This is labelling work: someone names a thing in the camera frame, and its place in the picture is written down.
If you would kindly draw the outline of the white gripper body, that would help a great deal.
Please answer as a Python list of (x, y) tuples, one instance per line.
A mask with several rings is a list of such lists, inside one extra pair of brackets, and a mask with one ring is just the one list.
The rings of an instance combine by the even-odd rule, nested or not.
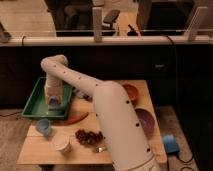
[(55, 76), (47, 75), (44, 86), (44, 95), (48, 109), (59, 110), (63, 100), (62, 80)]

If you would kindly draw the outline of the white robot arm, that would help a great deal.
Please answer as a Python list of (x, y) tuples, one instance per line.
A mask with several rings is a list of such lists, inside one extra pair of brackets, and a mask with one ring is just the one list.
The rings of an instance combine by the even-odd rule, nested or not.
[(45, 100), (50, 110), (62, 107), (62, 82), (90, 96), (116, 171), (161, 171), (134, 106), (114, 81), (101, 81), (68, 68), (63, 55), (41, 61), (46, 72)]

